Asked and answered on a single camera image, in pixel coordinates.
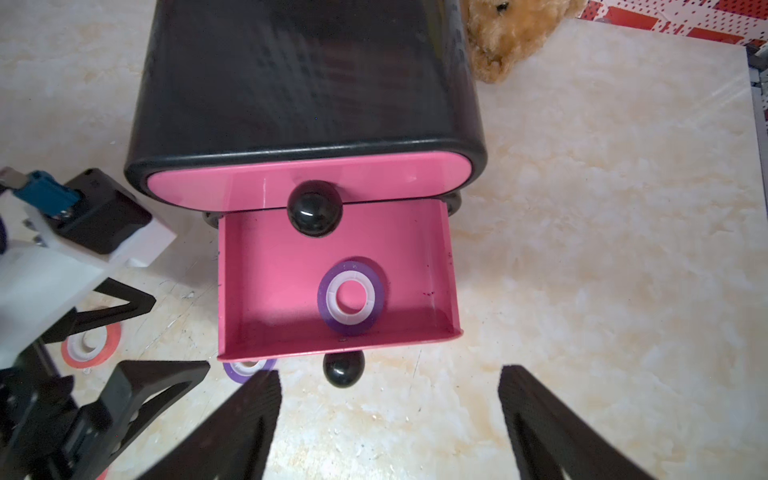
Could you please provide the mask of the brown teddy bear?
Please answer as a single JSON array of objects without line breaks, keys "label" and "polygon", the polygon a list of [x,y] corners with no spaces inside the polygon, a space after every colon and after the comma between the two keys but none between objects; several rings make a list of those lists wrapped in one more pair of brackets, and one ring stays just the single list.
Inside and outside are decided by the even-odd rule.
[{"label": "brown teddy bear", "polygon": [[475,79],[506,79],[511,68],[545,44],[561,22],[578,17],[585,0],[466,0],[461,3]]}]

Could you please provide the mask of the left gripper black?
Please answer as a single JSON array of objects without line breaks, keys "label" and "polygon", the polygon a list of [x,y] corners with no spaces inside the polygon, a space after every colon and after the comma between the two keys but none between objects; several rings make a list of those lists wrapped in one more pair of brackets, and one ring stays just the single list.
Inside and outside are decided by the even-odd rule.
[{"label": "left gripper black", "polygon": [[[41,335],[45,344],[149,313],[151,294],[107,278],[94,289],[122,305],[72,308]],[[199,385],[206,361],[121,361],[98,399],[81,411],[74,378],[61,377],[35,341],[1,371],[1,477],[100,479],[154,420]]]}]

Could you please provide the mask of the black drawer cabinet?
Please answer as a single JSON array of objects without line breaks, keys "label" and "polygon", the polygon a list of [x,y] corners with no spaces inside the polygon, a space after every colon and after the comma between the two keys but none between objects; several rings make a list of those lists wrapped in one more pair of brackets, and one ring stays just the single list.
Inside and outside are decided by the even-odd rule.
[{"label": "black drawer cabinet", "polygon": [[124,173],[154,155],[419,146],[477,168],[428,198],[487,165],[458,2],[157,3]]}]

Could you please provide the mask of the purple tape roll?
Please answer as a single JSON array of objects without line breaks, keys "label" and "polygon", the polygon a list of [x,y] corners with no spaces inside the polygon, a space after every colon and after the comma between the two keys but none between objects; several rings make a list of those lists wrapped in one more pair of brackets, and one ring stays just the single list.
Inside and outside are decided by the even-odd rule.
[{"label": "purple tape roll", "polygon": [[[355,313],[345,313],[337,298],[348,282],[360,285],[365,293],[364,304]],[[381,318],[386,298],[387,289],[377,265],[359,257],[339,262],[325,273],[318,287],[317,304],[329,328],[343,336],[357,336],[368,332]]]},{"label": "purple tape roll", "polygon": [[226,375],[238,384],[245,384],[251,377],[261,371],[271,371],[275,368],[276,359],[258,361],[224,362],[223,368]]}]

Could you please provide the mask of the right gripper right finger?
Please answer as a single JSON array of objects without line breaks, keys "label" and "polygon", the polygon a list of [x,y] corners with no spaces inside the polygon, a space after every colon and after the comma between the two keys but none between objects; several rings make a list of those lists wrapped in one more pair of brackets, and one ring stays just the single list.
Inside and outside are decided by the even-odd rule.
[{"label": "right gripper right finger", "polygon": [[502,368],[504,421],[522,479],[648,479],[520,365]]}]

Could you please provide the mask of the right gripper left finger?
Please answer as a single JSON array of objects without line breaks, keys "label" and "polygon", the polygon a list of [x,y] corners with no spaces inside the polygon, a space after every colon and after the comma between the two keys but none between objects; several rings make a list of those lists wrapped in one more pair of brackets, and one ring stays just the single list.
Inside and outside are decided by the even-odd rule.
[{"label": "right gripper left finger", "polygon": [[261,479],[282,400],[277,371],[260,371],[143,479]]}]

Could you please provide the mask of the red tape roll upper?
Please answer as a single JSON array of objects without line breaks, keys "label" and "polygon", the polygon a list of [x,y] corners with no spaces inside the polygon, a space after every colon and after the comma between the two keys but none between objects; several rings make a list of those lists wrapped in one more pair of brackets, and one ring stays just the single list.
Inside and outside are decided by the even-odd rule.
[{"label": "red tape roll upper", "polygon": [[101,365],[117,351],[121,335],[120,322],[75,333],[61,344],[62,358],[75,369]]}]

